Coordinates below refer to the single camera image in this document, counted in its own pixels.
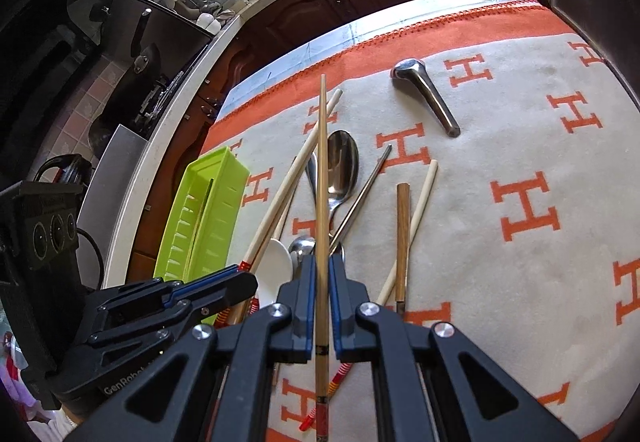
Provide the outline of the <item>white ceramic soup spoon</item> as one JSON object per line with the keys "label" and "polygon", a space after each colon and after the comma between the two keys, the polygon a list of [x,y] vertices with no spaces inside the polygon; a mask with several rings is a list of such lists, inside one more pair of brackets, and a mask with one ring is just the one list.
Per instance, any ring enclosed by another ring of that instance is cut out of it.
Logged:
{"label": "white ceramic soup spoon", "polygon": [[292,275],[293,266],[288,249],[279,240],[270,239],[256,269],[259,308],[275,303],[280,286],[288,283]]}

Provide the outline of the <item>bamboo chopstick with red band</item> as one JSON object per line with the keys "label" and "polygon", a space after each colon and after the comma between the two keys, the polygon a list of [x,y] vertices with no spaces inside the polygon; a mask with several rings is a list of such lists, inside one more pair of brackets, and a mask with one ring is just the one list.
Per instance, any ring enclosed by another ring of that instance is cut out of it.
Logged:
{"label": "bamboo chopstick with red band", "polygon": [[317,180],[317,299],[316,299],[316,440],[329,440],[329,204],[328,204],[328,91],[326,75],[320,77]]}

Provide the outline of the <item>wooden handled steel spoon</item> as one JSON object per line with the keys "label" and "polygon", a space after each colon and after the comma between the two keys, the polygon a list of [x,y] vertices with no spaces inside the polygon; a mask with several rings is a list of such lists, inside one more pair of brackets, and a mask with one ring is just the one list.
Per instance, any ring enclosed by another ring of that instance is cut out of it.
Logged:
{"label": "wooden handled steel spoon", "polygon": [[396,312],[403,317],[406,310],[406,284],[410,239],[410,184],[397,186],[397,245],[396,245]]}

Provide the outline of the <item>pale chopstick red striped end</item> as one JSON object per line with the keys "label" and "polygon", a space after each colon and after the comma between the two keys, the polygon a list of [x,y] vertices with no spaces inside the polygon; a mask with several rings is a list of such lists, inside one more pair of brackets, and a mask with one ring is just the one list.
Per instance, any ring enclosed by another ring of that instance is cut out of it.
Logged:
{"label": "pale chopstick red striped end", "polygon": [[[340,102],[342,95],[342,88],[336,88],[333,91],[329,101],[326,102],[324,106],[321,106],[321,110],[324,111],[324,114],[330,114],[335,109],[335,106]],[[288,198],[290,197],[294,187],[296,187],[297,181],[308,162],[308,158],[310,158],[311,153],[314,153],[314,149],[317,147],[320,135],[319,129],[320,121],[314,125],[314,128],[311,130],[309,136],[304,142],[303,147],[300,148],[296,158],[294,158],[291,167],[288,169],[288,172],[280,184],[276,195],[274,195],[265,216],[262,218],[262,221],[260,221],[253,240],[250,242],[250,246],[247,248],[247,252],[239,264],[240,271],[255,274],[259,261],[262,260],[262,255],[264,254],[266,245],[271,239],[273,230],[283,213],[285,204],[288,202]],[[227,315],[224,315],[224,313],[221,314],[222,318],[229,324],[235,324],[240,321],[238,315],[240,312],[234,312],[234,309],[240,310],[239,306],[231,306],[229,308],[230,312],[227,313]]]}

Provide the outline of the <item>green plastic utensil tray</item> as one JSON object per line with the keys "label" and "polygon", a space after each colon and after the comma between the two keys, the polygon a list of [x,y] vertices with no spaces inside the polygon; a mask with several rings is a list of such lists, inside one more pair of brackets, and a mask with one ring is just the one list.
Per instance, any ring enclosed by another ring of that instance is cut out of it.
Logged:
{"label": "green plastic utensil tray", "polygon": [[209,151],[186,166],[154,277],[189,283],[224,269],[249,174],[228,147]]}

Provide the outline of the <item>small steel spoon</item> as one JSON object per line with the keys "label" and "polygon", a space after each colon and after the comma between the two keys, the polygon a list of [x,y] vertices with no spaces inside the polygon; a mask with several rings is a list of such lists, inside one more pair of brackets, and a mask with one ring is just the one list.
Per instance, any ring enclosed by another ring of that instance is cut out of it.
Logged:
{"label": "small steel spoon", "polygon": [[288,247],[288,253],[292,261],[294,277],[297,277],[300,269],[302,269],[303,258],[314,253],[316,240],[309,235],[297,236],[296,239]]}

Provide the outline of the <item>pale cream chopstick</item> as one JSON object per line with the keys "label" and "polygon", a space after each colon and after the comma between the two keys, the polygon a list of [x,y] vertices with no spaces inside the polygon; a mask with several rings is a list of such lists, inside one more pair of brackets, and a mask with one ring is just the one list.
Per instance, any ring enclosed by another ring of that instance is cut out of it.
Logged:
{"label": "pale cream chopstick", "polygon": [[[409,244],[411,245],[416,237],[416,233],[418,232],[418,228],[420,227],[420,223],[422,217],[424,215],[424,211],[426,210],[426,205],[428,199],[431,196],[431,191],[433,189],[433,184],[435,181],[436,173],[438,170],[438,162],[436,159],[428,165],[427,173],[422,184],[422,189],[418,198],[418,203],[416,204],[416,209],[413,212],[413,215],[410,220],[409,225]],[[397,262],[394,262],[393,266],[390,268],[390,272],[388,272],[386,281],[381,289],[381,292],[378,293],[378,299],[376,302],[380,305],[385,305],[387,300],[390,299],[390,294],[395,289],[396,285],[396,272],[397,272]],[[337,372],[334,374],[333,378],[330,381],[329,385],[329,399],[332,399],[337,389],[340,388],[342,382],[348,375],[349,371],[352,369],[352,364],[350,363],[342,363],[338,368]],[[301,432],[306,432],[310,428],[314,426],[316,422],[316,409],[313,408],[311,412],[303,419],[303,421],[299,424],[298,430]]]}

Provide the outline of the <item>large steel tablespoon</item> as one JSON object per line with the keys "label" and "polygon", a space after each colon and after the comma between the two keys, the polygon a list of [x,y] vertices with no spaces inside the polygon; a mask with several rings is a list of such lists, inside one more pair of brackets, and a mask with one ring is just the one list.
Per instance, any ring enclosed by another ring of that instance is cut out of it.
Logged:
{"label": "large steel tablespoon", "polygon": [[346,130],[335,130],[328,138],[329,169],[329,235],[333,233],[333,219],[337,208],[355,191],[359,173],[357,143]]}

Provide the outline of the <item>steel chopstick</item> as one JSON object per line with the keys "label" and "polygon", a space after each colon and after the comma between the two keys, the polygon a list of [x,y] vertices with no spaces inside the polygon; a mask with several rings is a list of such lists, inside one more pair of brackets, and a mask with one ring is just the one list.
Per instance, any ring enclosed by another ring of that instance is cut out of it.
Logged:
{"label": "steel chopstick", "polygon": [[378,178],[378,174],[381,173],[381,170],[385,162],[387,161],[387,158],[390,156],[390,152],[392,152],[392,150],[393,148],[390,145],[388,145],[385,148],[382,156],[380,157],[375,167],[373,168],[372,173],[370,173],[370,176],[367,179],[366,183],[363,184],[363,187],[357,194],[355,202],[352,204],[352,207],[349,208],[349,211],[347,212],[346,216],[338,226],[336,233],[332,237],[332,240],[330,243],[330,247],[329,247],[330,255],[334,254],[334,251],[337,250],[337,247],[341,245],[341,243],[344,241],[344,238],[349,233],[350,228],[352,227],[356,218],[358,217],[360,210],[363,207],[364,201],[368,197],[373,187],[373,184],[375,183],[376,178]]}

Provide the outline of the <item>orange and cream blanket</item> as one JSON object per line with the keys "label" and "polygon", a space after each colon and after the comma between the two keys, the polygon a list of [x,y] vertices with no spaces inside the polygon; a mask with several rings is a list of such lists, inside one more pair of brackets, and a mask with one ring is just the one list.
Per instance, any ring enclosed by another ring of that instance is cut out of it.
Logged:
{"label": "orange and cream blanket", "polygon": [[[390,70],[422,60],[461,133]],[[240,261],[314,128],[329,119],[370,173],[393,150],[344,243],[346,271],[381,292],[396,255],[396,188],[438,172],[411,247],[406,319],[448,321],[582,440],[609,436],[639,384],[639,112],[599,52],[534,0],[415,0],[311,42],[235,87],[206,150],[250,176]]]}

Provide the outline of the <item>black stove range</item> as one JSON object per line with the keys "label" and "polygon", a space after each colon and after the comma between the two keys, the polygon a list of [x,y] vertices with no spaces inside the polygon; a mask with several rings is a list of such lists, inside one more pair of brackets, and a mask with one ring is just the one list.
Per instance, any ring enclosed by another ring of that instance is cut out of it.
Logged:
{"label": "black stove range", "polygon": [[97,157],[118,126],[148,139],[213,41],[212,33],[152,0],[112,0],[107,9],[106,52],[126,70],[89,127],[89,144]]}

